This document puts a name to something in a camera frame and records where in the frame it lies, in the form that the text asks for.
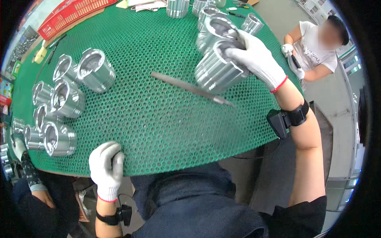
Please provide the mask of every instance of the hand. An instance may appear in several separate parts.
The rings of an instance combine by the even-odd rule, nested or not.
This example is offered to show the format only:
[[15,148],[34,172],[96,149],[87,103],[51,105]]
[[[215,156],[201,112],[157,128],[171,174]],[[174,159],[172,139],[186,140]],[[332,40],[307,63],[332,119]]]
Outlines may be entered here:
[[284,44],[282,45],[282,53],[285,56],[285,58],[295,55],[295,50],[290,44]]
[[25,145],[22,142],[20,138],[15,138],[14,143],[16,146],[13,146],[12,144],[12,149],[15,154],[15,156],[21,161],[22,154],[26,151]]
[[247,50],[229,48],[225,51],[226,55],[244,64],[274,93],[286,81],[286,74],[260,39],[242,30],[238,32],[245,39]]
[[90,154],[90,176],[98,185],[100,199],[106,202],[117,200],[123,177],[123,161],[124,154],[120,152],[120,144],[115,141],[100,145]]
[[56,206],[53,203],[53,199],[51,198],[47,190],[33,191],[32,195],[41,200],[41,202],[48,205],[50,208],[56,208]]
[[301,68],[297,68],[296,65],[294,64],[294,61],[292,61],[292,58],[291,56],[289,56],[287,58],[287,61],[288,61],[288,66],[290,67],[290,69],[292,70],[292,72],[295,73],[295,75],[298,77],[298,79],[304,79],[304,76],[306,75],[306,73],[304,72],[304,70],[302,70]]

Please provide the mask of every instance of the cylinder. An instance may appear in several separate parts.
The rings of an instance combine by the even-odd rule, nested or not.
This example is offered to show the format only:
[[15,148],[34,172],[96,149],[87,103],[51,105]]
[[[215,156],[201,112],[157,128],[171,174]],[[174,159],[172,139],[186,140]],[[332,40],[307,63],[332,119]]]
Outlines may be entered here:
[[210,3],[209,0],[194,0],[192,7],[192,14],[196,17],[199,17],[200,11],[203,7],[207,6]]
[[47,83],[39,81],[32,89],[33,105],[38,106],[41,103],[48,103],[50,101],[51,93],[52,87]]
[[85,95],[76,86],[63,80],[56,84],[50,101],[51,113],[78,118],[85,110]]
[[82,53],[77,78],[90,90],[104,93],[114,84],[116,74],[103,51],[89,48]]
[[58,64],[54,69],[53,82],[58,79],[64,79],[67,82],[78,86],[81,81],[77,79],[77,64],[73,61],[70,55],[63,54],[58,59]]
[[189,0],[168,0],[166,13],[170,18],[184,18],[188,13]]
[[227,19],[227,14],[220,12],[219,9],[214,6],[209,5],[209,6],[203,7],[200,11],[199,21],[197,22],[197,29],[199,31],[205,31],[204,29],[205,20],[210,17],[221,17],[221,18]]
[[24,135],[25,146],[28,150],[44,150],[44,142],[42,138],[42,132],[36,130],[36,127],[31,127],[30,125],[26,125],[24,127],[24,131],[22,132]]
[[203,55],[206,55],[217,41],[234,41],[238,36],[237,28],[230,20],[217,16],[206,18],[204,29],[196,39],[197,50]]
[[77,135],[73,128],[53,122],[46,123],[43,142],[49,156],[72,155],[77,149]]
[[25,122],[23,119],[18,119],[16,117],[13,118],[13,123],[12,123],[13,133],[22,134],[24,127],[25,127]]
[[56,112],[51,110],[50,104],[43,103],[36,108],[33,118],[36,130],[42,132],[44,123],[49,121],[57,122],[58,118],[61,117],[57,116]]
[[249,70],[228,58],[226,48],[236,48],[227,40],[218,41],[196,66],[195,79],[203,90],[220,94],[248,77]]
[[241,29],[249,33],[250,35],[255,35],[260,31],[263,27],[263,23],[258,17],[255,16],[254,13],[249,13],[247,15],[245,21],[243,22]]

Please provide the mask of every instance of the yellow object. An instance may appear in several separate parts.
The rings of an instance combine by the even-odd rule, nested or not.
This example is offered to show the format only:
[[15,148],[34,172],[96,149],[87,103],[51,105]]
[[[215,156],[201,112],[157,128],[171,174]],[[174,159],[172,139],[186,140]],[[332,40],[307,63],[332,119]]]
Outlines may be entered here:
[[41,49],[37,52],[36,57],[34,58],[34,62],[40,64],[42,60],[44,59],[44,57],[46,56],[47,52],[48,51],[46,50],[46,48],[41,47]]

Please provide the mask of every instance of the forearm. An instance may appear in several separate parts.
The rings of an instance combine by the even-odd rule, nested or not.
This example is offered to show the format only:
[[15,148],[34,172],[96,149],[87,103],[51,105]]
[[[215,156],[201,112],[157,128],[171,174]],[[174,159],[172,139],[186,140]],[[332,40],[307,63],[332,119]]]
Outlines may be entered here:
[[[105,202],[98,198],[96,210],[101,216],[112,216],[116,213],[115,202]],[[115,238],[122,237],[122,227],[120,223],[118,225],[108,225],[98,218],[95,220],[95,232],[99,238]]]
[[[304,103],[295,85],[287,80],[274,93],[283,110],[294,110]],[[296,171],[289,205],[313,201],[325,195],[323,152],[320,128],[314,113],[309,110],[307,120],[299,126],[290,127],[296,147]]]

